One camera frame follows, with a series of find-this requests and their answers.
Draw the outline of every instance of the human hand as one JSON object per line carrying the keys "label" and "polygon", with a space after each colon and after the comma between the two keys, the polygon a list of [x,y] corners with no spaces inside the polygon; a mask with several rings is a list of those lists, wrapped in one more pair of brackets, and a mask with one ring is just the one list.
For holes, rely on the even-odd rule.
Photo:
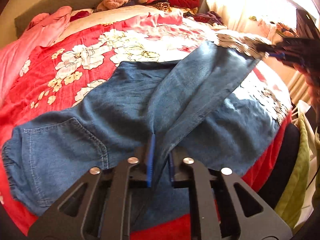
{"label": "human hand", "polygon": [[302,73],[305,77],[305,81],[308,84],[308,94],[311,98],[311,105],[316,110],[317,107],[320,107],[320,84],[315,83],[314,79],[320,77],[320,72],[307,72],[299,64],[293,64],[294,68]]}

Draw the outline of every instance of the metal screw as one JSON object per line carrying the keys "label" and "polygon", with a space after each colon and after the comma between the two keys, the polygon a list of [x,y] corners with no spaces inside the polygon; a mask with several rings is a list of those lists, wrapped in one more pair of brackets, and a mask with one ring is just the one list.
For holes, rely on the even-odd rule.
{"label": "metal screw", "polygon": [[222,168],[221,173],[224,175],[230,175],[232,173],[232,169],[230,168]]}
{"label": "metal screw", "polygon": [[139,162],[139,159],[137,157],[130,157],[128,159],[128,163],[130,163],[130,164],[136,164],[138,162]]}
{"label": "metal screw", "polygon": [[98,167],[92,167],[90,169],[90,173],[93,174],[93,175],[99,174],[100,172],[101,172],[101,170]]}
{"label": "metal screw", "polygon": [[183,159],[183,162],[184,162],[185,164],[192,164],[192,163],[195,162],[195,160],[192,159],[192,158],[187,157],[187,158],[184,158],[184,159]]}

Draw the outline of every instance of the green towel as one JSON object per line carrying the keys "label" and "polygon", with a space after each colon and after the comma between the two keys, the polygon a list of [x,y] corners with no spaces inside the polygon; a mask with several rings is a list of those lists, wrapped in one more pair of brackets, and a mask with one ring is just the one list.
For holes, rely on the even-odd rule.
{"label": "green towel", "polygon": [[[318,134],[318,128],[315,132],[315,147],[316,147],[316,154],[317,154],[317,167],[320,165],[320,139]],[[312,206],[316,207],[317,205],[320,205],[320,173],[316,175],[316,191],[314,192],[312,196]],[[300,223],[297,225],[294,230],[293,234],[297,233],[300,228],[304,225],[305,222]]]}
{"label": "green towel", "polygon": [[275,212],[293,229],[301,215],[309,173],[309,145],[304,115],[299,116],[300,145],[296,163]]}

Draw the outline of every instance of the pink sweater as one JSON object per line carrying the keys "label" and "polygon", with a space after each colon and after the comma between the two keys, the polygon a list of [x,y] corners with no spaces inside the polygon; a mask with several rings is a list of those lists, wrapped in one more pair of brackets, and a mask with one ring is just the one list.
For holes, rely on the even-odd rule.
{"label": "pink sweater", "polygon": [[0,107],[31,51],[36,46],[50,46],[69,26],[71,11],[70,6],[64,6],[52,15],[35,16],[18,40],[0,50]]}
{"label": "pink sweater", "polygon": [[112,10],[117,9],[124,3],[129,2],[130,0],[103,0],[98,6],[97,11],[106,11],[106,10]]}

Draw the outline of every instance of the pink blanket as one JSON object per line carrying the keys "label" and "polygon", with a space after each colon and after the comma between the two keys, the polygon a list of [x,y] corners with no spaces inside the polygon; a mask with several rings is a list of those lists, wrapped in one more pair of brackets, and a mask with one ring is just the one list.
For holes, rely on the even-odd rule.
{"label": "pink blanket", "polygon": [[32,62],[28,56],[36,46],[51,45],[68,27],[72,8],[64,6],[52,15],[35,16],[22,36],[0,50],[0,107],[17,76],[26,73]]}

